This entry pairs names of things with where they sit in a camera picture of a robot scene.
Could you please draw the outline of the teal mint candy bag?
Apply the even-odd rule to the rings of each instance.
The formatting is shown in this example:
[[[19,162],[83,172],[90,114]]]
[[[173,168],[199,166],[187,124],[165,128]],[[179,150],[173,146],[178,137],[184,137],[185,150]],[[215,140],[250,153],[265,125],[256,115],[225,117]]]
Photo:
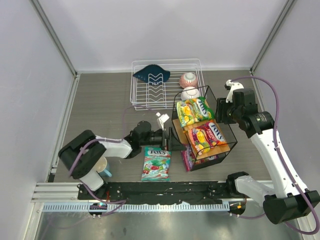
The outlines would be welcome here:
[[[159,147],[144,148],[144,162],[141,175],[142,182],[170,181],[169,167],[172,153]]]

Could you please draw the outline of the aluminium rail frame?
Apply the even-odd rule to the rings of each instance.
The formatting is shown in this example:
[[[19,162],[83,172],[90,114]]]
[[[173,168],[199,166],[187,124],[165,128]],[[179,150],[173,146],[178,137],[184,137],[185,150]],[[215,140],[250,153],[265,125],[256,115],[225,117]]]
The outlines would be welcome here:
[[[215,126],[238,124],[259,151],[271,176],[273,187],[254,180],[241,171],[229,174],[225,181],[226,192],[233,197],[249,197],[259,203],[273,224],[288,223],[290,220],[315,213],[320,195],[309,190],[297,175],[283,149],[278,132],[278,117],[268,112],[259,112],[252,89],[244,88],[239,78],[225,83],[226,98],[217,99]],[[150,181],[125,184],[124,197],[116,197],[112,185],[94,171],[94,165],[101,157],[131,159],[144,146],[159,146],[161,151],[184,151],[175,128],[165,129],[158,122],[154,131],[147,121],[141,121],[136,128],[121,139],[100,137],[91,130],[85,130],[58,152],[59,159],[67,167],[69,175],[80,181],[79,193],[83,200],[109,202],[118,207],[124,204],[176,204],[186,197],[198,196],[216,198],[213,184],[193,183],[190,190],[183,182]]]

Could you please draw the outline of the orange fruits candy bag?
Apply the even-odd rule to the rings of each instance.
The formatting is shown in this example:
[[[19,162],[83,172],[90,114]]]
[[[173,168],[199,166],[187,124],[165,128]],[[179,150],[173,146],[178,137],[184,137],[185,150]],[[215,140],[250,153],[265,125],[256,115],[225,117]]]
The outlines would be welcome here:
[[[222,131],[214,120],[189,129],[187,137],[198,158],[204,155],[218,155],[230,150]]]

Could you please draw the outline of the white bowl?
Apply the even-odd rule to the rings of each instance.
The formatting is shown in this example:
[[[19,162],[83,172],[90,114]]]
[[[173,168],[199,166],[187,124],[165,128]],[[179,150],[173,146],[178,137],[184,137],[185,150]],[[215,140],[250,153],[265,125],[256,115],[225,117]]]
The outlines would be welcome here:
[[[182,101],[186,101],[188,99],[195,99],[200,97],[200,91],[193,86],[187,86],[183,89],[183,91],[180,94],[180,98]]]

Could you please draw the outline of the pink patterned bowl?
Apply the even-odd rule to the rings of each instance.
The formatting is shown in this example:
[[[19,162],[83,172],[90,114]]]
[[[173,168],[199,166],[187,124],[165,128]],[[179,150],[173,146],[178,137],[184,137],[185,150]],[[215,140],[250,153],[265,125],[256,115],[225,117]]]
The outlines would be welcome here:
[[[195,73],[187,72],[180,77],[179,84],[183,89],[186,87],[197,87],[198,78]]]

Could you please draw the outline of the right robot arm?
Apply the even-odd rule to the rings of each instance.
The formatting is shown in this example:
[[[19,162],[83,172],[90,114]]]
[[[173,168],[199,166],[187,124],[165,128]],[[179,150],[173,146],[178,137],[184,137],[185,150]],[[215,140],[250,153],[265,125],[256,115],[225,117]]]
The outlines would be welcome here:
[[[255,92],[250,88],[229,92],[218,98],[215,120],[235,124],[254,144],[273,182],[273,188],[254,180],[246,172],[228,175],[231,190],[244,194],[259,203],[269,221],[275,225],[305,217],[320,202],[316,190],[309,190],[293,168],[284,151],[275,121],[267,111],[259,111]]]

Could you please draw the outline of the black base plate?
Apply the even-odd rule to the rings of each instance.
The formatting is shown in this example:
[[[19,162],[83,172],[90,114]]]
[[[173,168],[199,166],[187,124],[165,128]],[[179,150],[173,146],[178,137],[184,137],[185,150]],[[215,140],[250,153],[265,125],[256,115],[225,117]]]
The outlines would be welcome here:
[[[101,200],[124,201],[129,205],[220,204],[223,199],[247,197],[232,193],[224,181],[109,181],[93,194]]]

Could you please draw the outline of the wooden two-tier wire shelf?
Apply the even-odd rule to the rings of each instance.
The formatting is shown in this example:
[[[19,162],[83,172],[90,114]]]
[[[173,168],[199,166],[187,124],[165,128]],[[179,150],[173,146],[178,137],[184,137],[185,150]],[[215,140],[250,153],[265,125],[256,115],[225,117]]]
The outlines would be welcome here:
[[[238,143],[230,125],[216,120],[217,104],[209,86],[186,87],[174,97],[171,120],[188,172],[221,163]]]

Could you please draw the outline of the purple berries candy bag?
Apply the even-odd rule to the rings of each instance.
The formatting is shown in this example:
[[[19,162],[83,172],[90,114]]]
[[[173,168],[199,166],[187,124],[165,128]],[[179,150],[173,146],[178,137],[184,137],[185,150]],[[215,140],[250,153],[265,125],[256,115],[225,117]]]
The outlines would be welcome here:
[[[185,150],[181,151],[181,156],[187,172],[196,171],[220,163],[220,160],[216,156],[196,160],[190,145],[185,144],[184,146]]]

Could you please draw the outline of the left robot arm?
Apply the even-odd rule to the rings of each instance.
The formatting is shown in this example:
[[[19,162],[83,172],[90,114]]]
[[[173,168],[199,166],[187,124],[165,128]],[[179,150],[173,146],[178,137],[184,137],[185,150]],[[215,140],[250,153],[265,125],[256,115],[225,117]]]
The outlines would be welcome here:
[[[164,151],[184,151],[186,147],[175,137],[172,128],[153,131],[148,121],[140,121],[123,139],[105,138],[85,130],[67,143],[58,157],[69,170],[69,175],[80,180],[91,191],[99,190],[105,181],[94,169],[102,157],[131,159],[140,154],[142,147],[156,146]]]

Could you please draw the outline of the green candy bag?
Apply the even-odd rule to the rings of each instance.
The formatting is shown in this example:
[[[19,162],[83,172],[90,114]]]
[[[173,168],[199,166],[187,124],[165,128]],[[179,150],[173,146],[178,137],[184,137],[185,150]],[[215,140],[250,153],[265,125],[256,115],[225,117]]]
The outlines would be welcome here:
[[[178,101],[175,108],[181,127],[209,121],[215,117],[213,110],[206,104],[206,99],[202,96]]]

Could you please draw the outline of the dark blue leaf plate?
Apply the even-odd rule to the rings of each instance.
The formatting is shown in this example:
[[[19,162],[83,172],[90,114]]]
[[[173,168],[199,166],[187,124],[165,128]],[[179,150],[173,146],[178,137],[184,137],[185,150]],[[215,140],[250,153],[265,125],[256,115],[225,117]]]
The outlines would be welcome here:
[[[167,82],[171,76],[171,72],[157,64],[150,64],[132,76],[146,84],[157,86]]]

